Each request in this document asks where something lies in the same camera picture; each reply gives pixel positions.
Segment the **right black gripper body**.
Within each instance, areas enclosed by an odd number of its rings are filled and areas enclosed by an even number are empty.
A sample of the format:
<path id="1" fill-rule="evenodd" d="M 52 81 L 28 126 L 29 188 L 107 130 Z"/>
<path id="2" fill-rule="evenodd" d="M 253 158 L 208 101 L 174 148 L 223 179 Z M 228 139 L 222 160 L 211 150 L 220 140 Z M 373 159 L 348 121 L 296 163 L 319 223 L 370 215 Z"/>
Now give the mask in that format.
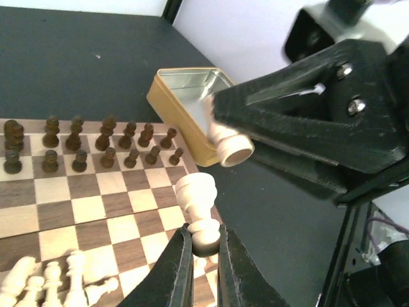
<path id="1" fill-rule="evenodd" d="M 408 185 L 408 42 L 342 41 L 316 57 L 325 84 L 316 154 L 332 166 L 334 201 L 346 205 L 320 306 L 407 306 L 408 241 L 380 246 L 374 200 Z"/>

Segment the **silver metal tin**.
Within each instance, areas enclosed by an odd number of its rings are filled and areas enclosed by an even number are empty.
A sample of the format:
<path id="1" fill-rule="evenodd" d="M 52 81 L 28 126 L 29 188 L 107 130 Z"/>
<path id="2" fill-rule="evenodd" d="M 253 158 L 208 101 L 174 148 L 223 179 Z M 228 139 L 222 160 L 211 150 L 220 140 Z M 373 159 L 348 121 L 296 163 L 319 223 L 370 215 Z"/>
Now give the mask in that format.
<path id="1" fill-rule="evenodd" d="M 153 78 L 147 101 L 159 118 L 176 127 L 197 165 L 219 162 L 208 139 L 208 121 L 202 100 L 235 83 L 216 67 L 161 68 Z"/>

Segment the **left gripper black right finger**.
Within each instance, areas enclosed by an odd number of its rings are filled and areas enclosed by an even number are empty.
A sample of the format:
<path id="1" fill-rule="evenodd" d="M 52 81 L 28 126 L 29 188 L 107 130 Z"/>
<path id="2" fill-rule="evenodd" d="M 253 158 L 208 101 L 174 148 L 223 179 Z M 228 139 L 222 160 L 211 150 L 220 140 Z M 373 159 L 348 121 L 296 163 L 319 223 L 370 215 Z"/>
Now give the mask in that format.
<path id="1" fill-rule="evenodd" d="M 223 224 L 220 234 L 217 305 L 288 306 L 263 277 L 236 232 Z"/>

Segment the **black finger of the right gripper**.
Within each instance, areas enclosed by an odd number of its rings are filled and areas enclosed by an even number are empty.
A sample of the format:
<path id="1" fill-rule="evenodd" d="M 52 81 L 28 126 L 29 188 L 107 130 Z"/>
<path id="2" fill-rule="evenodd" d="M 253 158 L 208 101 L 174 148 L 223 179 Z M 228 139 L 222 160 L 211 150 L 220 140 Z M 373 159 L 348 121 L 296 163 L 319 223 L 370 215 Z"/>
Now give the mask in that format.
<path id="1" fill-rule="evenodd" d="M 403 158 L 403 50 L 344 40 L 219 91 L 218 122 L 294 154 L 377 173 Z"/>
<path id="2" fill-rule="evenodd" d="M 258 140 L 251 159 L 315 198 L 337 201 L 348 192 L 343 173 L 336 166 L 283 152 Z"/>

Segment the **wooden chess board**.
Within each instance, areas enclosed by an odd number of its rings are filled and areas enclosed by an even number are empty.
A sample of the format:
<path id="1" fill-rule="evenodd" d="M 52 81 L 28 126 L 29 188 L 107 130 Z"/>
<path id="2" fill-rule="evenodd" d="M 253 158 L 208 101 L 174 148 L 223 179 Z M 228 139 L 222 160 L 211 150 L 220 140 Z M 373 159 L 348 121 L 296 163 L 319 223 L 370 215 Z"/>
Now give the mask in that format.
<path id="1" fill-rule="evenodd" d="M 42 142 L 45 121 L 20 124 L 22 169 L 1 173 L 1 283 L 24 256 L 35 258 L 34 276 L 42 276 L 48 263 L 57 262 L 62 282 L 58 296 L 63 303 L 70 288 L 66 259 L 79 250 L 86 257 L 82 286 L 116 278 L 118 288 L 97 304 L 117 305 L 152 270 L 176 229 L 192 222 L 175 193 L 179 179 L 199 172 L 183 136 L 177 133 L 150 165 L 146 155 L 169 128 L 154 124 L 150 145 L 141 147 L 137 139 L 144 125 L 138 123 L 131 147 L 139 155 L 135 166 L 128 168 L 124 161 L 129 150 L 118 144 L 126 123 L 119 122 L 109 138 L 116 151 L 114 162 L 105 168 L 100 163 L 103 152 L 95 148 L 101 123 L 85 122 L 79 137 L 87 167 L 78 173 L 72 168 L 77 154 L 65 146 L 71 123 L 62 120 L 55 147 L 58 169 L 47 173 L 42 168 L 47 151 Z"/>

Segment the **pile of light chess pieces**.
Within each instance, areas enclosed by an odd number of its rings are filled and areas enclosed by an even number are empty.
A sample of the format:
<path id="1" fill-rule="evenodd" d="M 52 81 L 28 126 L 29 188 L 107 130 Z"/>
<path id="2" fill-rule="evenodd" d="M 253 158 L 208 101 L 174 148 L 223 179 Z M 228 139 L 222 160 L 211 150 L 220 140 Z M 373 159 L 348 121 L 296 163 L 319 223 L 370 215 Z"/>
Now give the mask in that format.
<path id="1" fill-rule="evenodd" d="M 43 306 L 93 306 L 104 294 L 115 291 L 118 280 L 114 277 L 101 285 L 82 286 L 86 257 L 75 250 L 66 259 L 70 288 L 62 303 L 58 296 L 61 268 L 57 262 L 50 262 L 42 276 L 34 276 L 35 258 L 24 256 L 19 259 L 1 283 L 1 306 L 38 306 L 37 295 L 45 291 Z"/>

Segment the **light chess piece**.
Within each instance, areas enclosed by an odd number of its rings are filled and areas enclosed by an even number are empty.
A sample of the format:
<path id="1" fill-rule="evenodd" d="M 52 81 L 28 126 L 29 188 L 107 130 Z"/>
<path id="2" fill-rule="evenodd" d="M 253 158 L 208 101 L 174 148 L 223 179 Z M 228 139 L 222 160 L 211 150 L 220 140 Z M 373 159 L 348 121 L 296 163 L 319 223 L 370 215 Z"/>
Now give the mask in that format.
<path id="1" fill-rule="evenodd" d="M 192 237 L 192 250 L 198 257 L 213 256 L 220 244 L 220 222 L 211 215 L 217 197 L 214 178 L 207 173 L 185 175 L 175 185 L 176 200 L 192 222 L 187 230 Z"/>
<path id="2" fill-rule="evenodd" d="M 236 166 L 253 154 L 254 144 L 245 134 L 215 120 L 213 101 L 214 95 L 208 95 L 202 100 L 207 136 L 216 148 L 220 165 L 225 168 Z"/>

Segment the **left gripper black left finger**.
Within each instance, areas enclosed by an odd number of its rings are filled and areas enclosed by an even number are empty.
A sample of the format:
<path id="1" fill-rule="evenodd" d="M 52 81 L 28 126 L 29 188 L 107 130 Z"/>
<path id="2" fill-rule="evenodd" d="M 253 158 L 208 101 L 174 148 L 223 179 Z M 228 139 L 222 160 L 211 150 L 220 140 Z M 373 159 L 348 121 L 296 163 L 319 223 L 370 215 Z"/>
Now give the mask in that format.
<path id="1" fill-rule="evenodd" d="M 148 275 L 120 306 L 192 306 L 194 269 L 192 237 L 185 223 L 178 228 Z"/>

